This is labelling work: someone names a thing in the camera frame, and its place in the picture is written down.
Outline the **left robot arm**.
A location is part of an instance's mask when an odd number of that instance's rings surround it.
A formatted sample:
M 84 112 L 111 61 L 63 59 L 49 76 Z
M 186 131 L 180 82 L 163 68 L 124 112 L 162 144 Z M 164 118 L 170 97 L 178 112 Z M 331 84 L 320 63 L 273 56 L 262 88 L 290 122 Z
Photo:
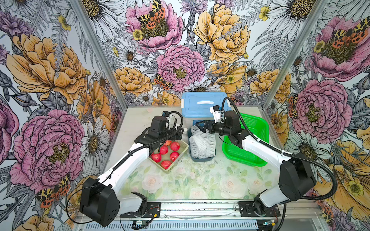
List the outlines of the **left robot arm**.
M 184 118 L 179 112 L 164 111 L 152 119 L 134 141 L 129 151 L 109 170 L 96 179 L 88 178 L 82 187 L 80 213 L 106 227 L 116 216 L 133 214 L 142 217 L 147 211 L 147 198 L 137 192 L 119 197 L 119 189 L 128 177 L 161 144 L 182 138 Z

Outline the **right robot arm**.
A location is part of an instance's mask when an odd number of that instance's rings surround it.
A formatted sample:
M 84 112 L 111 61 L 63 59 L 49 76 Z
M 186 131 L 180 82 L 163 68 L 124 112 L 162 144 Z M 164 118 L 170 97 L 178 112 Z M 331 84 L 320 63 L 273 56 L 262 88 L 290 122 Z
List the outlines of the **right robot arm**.
M 277 204 L 303 198 L 316 184 L 309 161 L 278 149 L 255 136 L 238 112 L 216 111 L 213 120 L 199 121 L 195 125 L 202 132 L 226 135 L 234 146 L 251 152 L 277 168 L 277 185 L 254 198 L 252 206 L 258 216 L 265 216 L 267 211 Z

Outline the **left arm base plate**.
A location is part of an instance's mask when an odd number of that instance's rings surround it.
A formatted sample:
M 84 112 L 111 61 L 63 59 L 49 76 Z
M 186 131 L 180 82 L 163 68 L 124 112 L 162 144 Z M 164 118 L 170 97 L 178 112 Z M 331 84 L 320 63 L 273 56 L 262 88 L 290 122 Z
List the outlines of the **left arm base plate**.
M 120 214 L 120 218 L 158 218 L 161 213 L 161 202 L 146 202 L 136 212 Z

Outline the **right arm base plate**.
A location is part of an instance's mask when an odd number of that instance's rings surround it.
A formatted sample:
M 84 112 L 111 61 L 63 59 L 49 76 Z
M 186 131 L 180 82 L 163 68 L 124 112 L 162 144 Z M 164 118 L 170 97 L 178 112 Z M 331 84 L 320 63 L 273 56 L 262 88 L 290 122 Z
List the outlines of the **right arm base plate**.
M 280 210 L 277 205 L 267 208 L 256 201 L 239 201 L 235 210 L 242 217 L 280 217 Z

